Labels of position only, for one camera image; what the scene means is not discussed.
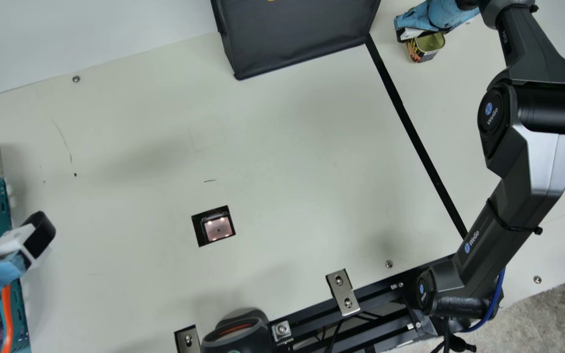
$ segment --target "black strap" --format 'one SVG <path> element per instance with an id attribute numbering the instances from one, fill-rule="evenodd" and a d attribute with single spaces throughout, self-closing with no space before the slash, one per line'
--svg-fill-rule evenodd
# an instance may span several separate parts
<path id="1" fill-rule="evenodd" d="M 500 219 L 500 216 L 498 215 L 498 212 L 496 212 L 496 208 L 494 208 L 494 205 L 491 203 L 490 199 L 487 199 L 486 204 L 491 210 L 491 214 L 494 215 L 494 219 L 496 220 L 496 223 L 498 223 L 498 225 L 500 225 L 504 230 L 508 230 L 510 232 L 529 232 L 529 233 L 535 233 L 536 235 L 542 234 L 543 229 L 540 227 L 523 228 L 523 227 L 513 227 L 508 225 L 507 223 L 505 223 L 505 221 Z"/>
<path id="2" fill-rule="evenodd" d="M 441 178 L 439 178 L 437 169 L 435 169 L 435 166 L 431 161 L 431 157 L 429 157 L 428 152 L 426 152 L 426 148 L 424 148 L 420 136 L 418 136 L 417 131 L 413 126 L 409 114 L 407 113 L 407 110 L 405 109 L 404 104 L 402 103 L 400 94 L 396 89 L 394 81 L 389 75 L 389 72 L 385 67 L 385 63 L 381 58 L 381 54 L 379 54 L 379 50 L 376 49 L 376 45 L 374 44 L 374 40 L 372 40 L 372 36 L 370 36 L 370 34 L 367 35 L 365 46 L 367 47 L 367 50 L 370 52 L 372 61 L 374 61 L 374 66 L 379 71 L 381 80 L 383 80 L 383 85 L 385 86 L 385 89 L 389 94 L 389 98 L 391 98 L 392 100 L 392 104 L 394 105 L 394 108 L 401 119 L 404 129 L 409 135 L 409 139 L 411 140 L 411 143 L 413 144 L 413 147 L 417 152 L 417 156 L 419 156 L 420 161 L 422 161 L 422 165 L 424 165 L 424 168 L 426 169 L 426 173 L 429 175 L 429 178 L 431 179 L 433 186 L 435 186 L 435 190 L 437 191 L 439 198 L 441 199 L 442 203 L 444 203 L 444 207 L 446 208 L 446 211 L 448 211 L 448 215 L 455 224 L 455 228 L 457 228 L 457 231 L 462 236 L 462 239 L 464 239 L 468 234 L 468 230 L 466 229 L 466 226 L 464 225 L 462 217 L 459 215 L 459 212 L 457 212 L 457 208 L 455 207 L 453 200 L 450 198 L 450 195 L 448 194 L 446 187 L 444 187 L 444 183 L 442 183 Z"/>

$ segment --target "black bin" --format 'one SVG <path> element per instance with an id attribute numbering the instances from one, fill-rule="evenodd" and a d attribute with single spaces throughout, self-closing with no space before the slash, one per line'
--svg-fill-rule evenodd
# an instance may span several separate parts
<path id="1" fill-rule="evenodd" d="M 242 80 L 365 43 L 381 0 L 211 0 Z"/>

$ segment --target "white tabletop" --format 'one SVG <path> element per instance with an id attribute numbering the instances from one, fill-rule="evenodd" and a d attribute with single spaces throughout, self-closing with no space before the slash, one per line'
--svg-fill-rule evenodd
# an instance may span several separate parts
<path id="1" fill-rule="evenodd" d="M 497 183 L 475 116 L 500 48 L 479 21 L 410 64 L 390 25 L 408 2 L 372 34 L 469 226 Z M 328 273 L 358 288 L 460 244 L 365 47 L 237 82 L 213 33 L 77 74 L 0 94 L 14 221 L 40 209 L 58 230 L 23 279 L 35 353 L 172 352 L 180 328 L 274 319 L 329 299 Z M 198 248 L 191 215 L 223 205 L 237 235 Z M 504 305 L 565 281 L 565 196 L 543 226 Z"/>

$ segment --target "bolt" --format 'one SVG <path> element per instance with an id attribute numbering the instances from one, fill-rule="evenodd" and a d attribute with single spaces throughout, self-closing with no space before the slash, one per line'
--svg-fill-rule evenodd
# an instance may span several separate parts
<path id="1" fill-rule="evenodd" d="M 281 335 L 284 335 L 285 333 L 287 333 L 287 326 L 280 324 L 278 325 L 278 327 L 276 327 L 276 330 L 278 331 L 278 333 L 280 333 Z"/>

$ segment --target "robotic arm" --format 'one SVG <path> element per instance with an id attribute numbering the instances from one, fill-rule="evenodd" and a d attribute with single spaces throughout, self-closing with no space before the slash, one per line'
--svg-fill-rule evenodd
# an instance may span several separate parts
<path id="1" fill-rule="evenodd" d="M 565 190 L 565 59 L 532 16 L 536 9 L 534 0 L 426 0 L 394 20 L 402 40 L 403 35 L 451 31 L 480 11 L 485 24 L 498 31 L 507 63 L 491 81 L 477 118 L 487 167 L 501 177 L 500 183 L 451 259 L 436 261 L 419 276 L 415 271 L 408 275 L 410 280 L 395 284 L 406 289 L 404 282 L 410 283 L 410 294 L 404 297 L 407 307 L 422 311 L 436 328 L 442 318 L 444 331 L 449 331 L 444 337 L 472 329 L 472 320 L 496 311 L 499 273 L 532 233 L 541 234 L 540 223 Z M 312 322 L 321 317 L 323 307 L 307 310 L 310 316 L 305 319 Z M 330 353 L 342 322 L 333 310 L 327 310 L 323 320 L 339 320 L 329 347 L 299 352 Z M 289 322 L 298 326 L 299 317 L 290 315 L 273 325 L 260 311 L 230 315 L 204 338 L 202 352 L 295 351 L 290 332 L 295 328 Z M 419 321 L 415 327 L 421 328 Z M 394 324 L 401 323 L 394 319 Z M 299 337 L 312 329 L 300 329 Z M 179 352 L 200 351 L 192 330 L 177 331 Z M 368 331 L 368 337 L 375 336 Z"/>
<path id="2" fill-rule="evenodd" d="M 542 232 L 565 190 L 565 59 L 532 16 L 534 3 L 480 0 L 507 63 L 478 110 L 487 166 L 502 180 L 453 259 L 418 278 L 417 304 L 427 315 L 480 319 L 480 310 L 463 304 L 487 303 L 500 271 Z"/>

